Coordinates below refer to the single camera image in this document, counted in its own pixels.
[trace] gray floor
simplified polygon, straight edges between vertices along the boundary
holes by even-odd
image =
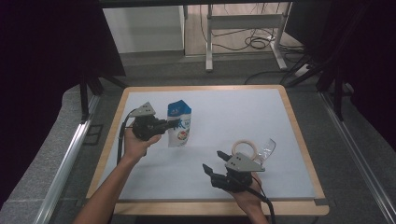
[[[122,55],[131,86],[242,85],[253,74],[277,70],[271,53],[260,55],[218,55],[214,71],[205,71],[205,58],[180,55]],[[277,84],[279,73],[255,77],[248,84]],[[335,128],[327,108],[315,89],[317,77],[287,89],[318,178],[330,205],[330,213],[317,223],[387,223],[372,192],[361,176],[345,142]],[[51,216],[50,223],[70,223],[84,202],[99,160],[108,129],[117,109],[122,89],[101,79],[101,95],[93,117],[93,127],[103,127],[98,143],[85,138],[75,166]],[[0,223],[32,223],[62,162],[80,119],[79,88],[64,94],[64,105],[57,122],[25,176],[4,204]],[[345,125],[389,197],[396,199],[396,155],[375,129],[343,100]],[[233,223],[227,217],[125,217],[114,216],[113,223]],[[277,223],[312,223],[313,217],[277,217]]]

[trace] wooden table frame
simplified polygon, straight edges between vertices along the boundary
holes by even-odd
[[[172,87],[130,87],[124,90],[120,99],[120,104],[110,127],[107,140],[101,158],[93,175],[92,182],[87,193],[90,198],[96,191],[99,180],[106,167],[107,158],[110,154],[115,135],[118,131],[122,119],[122,113],[129,93],[142,91],[225,91],[225,90],[262,90],[278,89],[283,104],[288,113],[291,127],[300,147],[306,169],[310,175],[314,191],[314,200],[273,202],[277,216],[325,216],[329,213],[329,205],[323,189],[319,183],[315,167],[306,148],[303,135],[297,119],[291,108],[291,104],[285,89],[280,85],[254,85],[254,86],[172,86]],[[262,205],[264,214],[270,214],[268,206]],[[245,216],[246,214],[238,207],[236,202],[213,201],[213,202],[132,202],[119,201],[115,208],[115,213],[119,215],[156,215],[156,216]]]

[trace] metal rail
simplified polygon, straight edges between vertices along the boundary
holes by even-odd
[[[364,159],[361,150],[353,139],[347,126],[337,117],[337,115],[332,110],[332,100],[330,99],[329,94],[325,92],[320,92],[319,95],[325,103],[330,117],[335,124],[335,127],[337,128],[344,142],[346,143],[346,147],[350,155],[352,156],[353,161],[356,163],[356,166],[361,172],[361,175],[366,182],[367,187],[372,192],[375,201],[379,206],[379,209],[381,210],[387,222],[394,224],[396,222],[396,210],[391,199],[385,192],[381,183],[375,177],[375,174],[373,173],[366,159]]]
[[[78,155],[79,149],[81,148],[82,142],[84,141],[85,134],[91,125],[92,115],[96,109],[100,97],[94,95],[90,101],[89,111],[90,115],[86,122],[78,125],[78,128],[73,136],[73,139],[69,145],[69,148],[64,155],[64,159],[61,166],[58,169],[52,183],[49,187],[49,191],[38,210],[37,216],[35,217],[35,224],[48,223],[52,216],[53,210],[55,209],[56,203],[58,202],[61,193],[64,189],[64,184],[69,177],[70,171],[73,168],[73,164]]]

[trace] human hand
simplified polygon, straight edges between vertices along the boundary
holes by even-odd
[[[140,159],[146,155],[148,148],[160,141],[161,135],[154,135],[148,141],[143,141],[134,136],[132,132],[132,124],[129,128],[125,129],[124,133],[124,156],[128,160],[134,162],[140,161]]]
[[[252,172],[251,175],[254,178],[250,188],[260,193],[262,190],[262,181],[256,173]],[[247,214],[252,223],[268,223],[264,213],[262,212],[261,199],[247,191],[237,193],[230,191],[227,192],[235,198],[238,206]]]

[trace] human arm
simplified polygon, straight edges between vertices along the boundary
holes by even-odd
[[[146,154],[148,147],[160,139],[160,135],[155,135],[145,142],[136,138],[132,129],[127,128],[124,135],[124,155],[120,163],[91,196],[73,223],[107,223],[129,173]]]
[[[260,193],[262,182],[256,173],[251,174],[254,179],[250,187]],[[261,199],[247,191],[229,193],[235,198],[238,206],[247,214],[252,224],[268,224],[268,220],[262,211]]]

